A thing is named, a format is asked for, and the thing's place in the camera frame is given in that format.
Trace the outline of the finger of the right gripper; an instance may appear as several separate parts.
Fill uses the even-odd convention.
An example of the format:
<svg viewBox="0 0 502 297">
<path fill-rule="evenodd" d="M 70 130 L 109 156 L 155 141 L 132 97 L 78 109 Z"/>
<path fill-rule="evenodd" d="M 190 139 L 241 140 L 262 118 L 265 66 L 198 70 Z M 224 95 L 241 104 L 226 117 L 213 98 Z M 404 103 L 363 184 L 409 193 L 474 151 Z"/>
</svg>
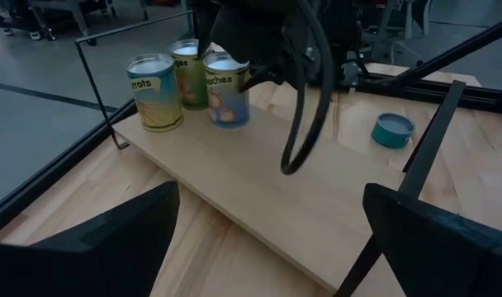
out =
<svg viewBox="0 0 502 297">
<path fill-rule="evenodd" d="M 265 82 L 273 82 L 277 85 L 282 84 L 282 77 L 279 74 L 278 66 L 268 65 L 257 68 L 243 86 L 239 88 L 239 92 L 246 92 L 250 88 Z"/>
<path fill-rule="evenodd" d="M 212 0 L 192 0 L 192 10 L 197 17 L 198 56 L 211 45 L 211 29 L 218 14 L 218 4 Z"/>
</svg>

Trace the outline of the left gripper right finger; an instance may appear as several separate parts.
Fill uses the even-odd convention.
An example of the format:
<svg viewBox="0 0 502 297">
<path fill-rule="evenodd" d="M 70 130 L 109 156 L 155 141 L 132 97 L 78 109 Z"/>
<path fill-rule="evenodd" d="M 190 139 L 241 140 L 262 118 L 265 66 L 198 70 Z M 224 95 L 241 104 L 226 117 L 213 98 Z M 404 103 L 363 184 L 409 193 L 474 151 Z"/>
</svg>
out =
<svg viewBox="0 0 502 297">
<path fill-rule="evenodd" d="M 502 296 L 502 231 L 376 183 L 363 209 L 408 296 Z"/>
</svg>

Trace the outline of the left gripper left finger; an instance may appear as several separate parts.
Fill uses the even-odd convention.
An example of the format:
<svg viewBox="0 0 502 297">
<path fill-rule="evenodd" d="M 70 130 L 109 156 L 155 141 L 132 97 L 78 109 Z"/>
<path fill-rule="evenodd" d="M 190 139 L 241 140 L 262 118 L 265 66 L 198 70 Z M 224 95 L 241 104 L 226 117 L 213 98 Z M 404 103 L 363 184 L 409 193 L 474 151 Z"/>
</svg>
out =
<svg viewBox="0 0 502 297">
<path fill-rule="evenodd" d="M 0 243 L 0 296 L 148 296 L 178 220 L 166 181 L 29 246 Z"/>
</svg>

